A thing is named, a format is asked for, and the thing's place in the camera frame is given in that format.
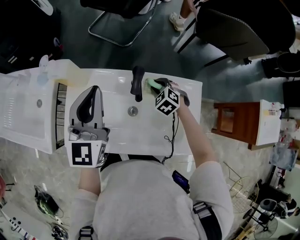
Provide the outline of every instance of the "white sink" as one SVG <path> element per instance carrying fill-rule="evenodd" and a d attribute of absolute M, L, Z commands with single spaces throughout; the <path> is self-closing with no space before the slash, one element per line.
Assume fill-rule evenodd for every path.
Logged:
<path fill-rule="evenodd" d="M 171 116 L 164 116 L 155 109 L 155 99 L 143 91 L 142 101 L 136 102 L 130 94 L 132 72 L 112 69 L 85 69 L 90 74 L 87 86 L 82 88 L 68 87 L 65 110 L 65 139 L 68 139 L 69 109 L 77 97 L 90 86 L 98 85 L 103 93 L 104 118 L 107 128 L 110 128 L 106 152 L 169 156 L 171 144 L 165 135 L 172 138 Z M 189 79 L 145 73 L 146 78 L 165 77 L 179 84 L 190 99 L 190 110 L 197 121 L 200 121 L 202 83 Z M 128 114 L 128 108 L 135 106 L 138 114 L 134 117 Z M 174 155 L 190 155 L 191 151 L 179 122 L 175 137 Z"/>
<path fill-rule="evenodd" d="M 56 150 L 58 84 L 37 83 L 38 68 L 0 75 L 0 137 L 46 153 Z"/>

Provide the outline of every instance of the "gray shirt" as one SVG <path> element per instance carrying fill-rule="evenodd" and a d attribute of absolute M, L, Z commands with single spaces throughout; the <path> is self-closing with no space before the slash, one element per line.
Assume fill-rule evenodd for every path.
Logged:
<path fill-rule="evenodd" d="M 206 162 L 192 174 L 190 196 L 155 161 L 128 160 L 101 172 L 106 187 L 99 196 L 79 189 L 72 203 L 69 239 L 91 225 L 99 240 L 207 240 L 193 204 L 206 202 L 219 221 L 222 238 L 233 223 L 233 208 L 222 169 Z"/>

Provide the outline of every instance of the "sleeve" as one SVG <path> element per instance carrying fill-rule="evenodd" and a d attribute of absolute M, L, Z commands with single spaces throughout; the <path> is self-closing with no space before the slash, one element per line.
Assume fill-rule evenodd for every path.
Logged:
<path fill-rule="evenodd" d="M 82 227 L 92 225 L 98 196 L 79 189 L 71 204 L 69 239 L 77 240 Z"/>
<path fill-rule="evenodd" d="M 205 202 L 212 207 L 220 224 L 224 239 L 233 224 L 233 206 L 221 165 L 218 162 L 205 162 L 196 168 L 190 181 L 190 198 L 193 204 Z"/>

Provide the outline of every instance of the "sink drain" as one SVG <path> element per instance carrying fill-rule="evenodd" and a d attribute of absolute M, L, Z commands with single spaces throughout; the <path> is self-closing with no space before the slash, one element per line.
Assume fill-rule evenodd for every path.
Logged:
<path fill-rule="evenodd" d="M 135 106 L 132 106 L 132 107 L 128 108 L 127 112 L 129 114 L 129 116 L 134 117 L 134 116 L 137 115 L 137 113 L 139 112 L 139 110 Z"/>
<path fill-rule="evenodd" d="M 42 105 L 43 105 L 43 102 L 42 102 L 41 99 L 39 99 L 39 100 L 37 101 L 37 107 L 40 108 Z"/>

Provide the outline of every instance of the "faucet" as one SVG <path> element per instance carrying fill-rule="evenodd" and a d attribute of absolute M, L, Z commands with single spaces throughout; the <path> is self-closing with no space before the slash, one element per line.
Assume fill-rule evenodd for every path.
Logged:
<path fill-rule="evenodd" d="M 135 95 L 135 100 L 141 102 L 142 97 L 142 79 L 145 74 L 145 69 L 143 67 L 135 66 L 132 70 L 133 80 L 131 82 L 130 93 Z"/>

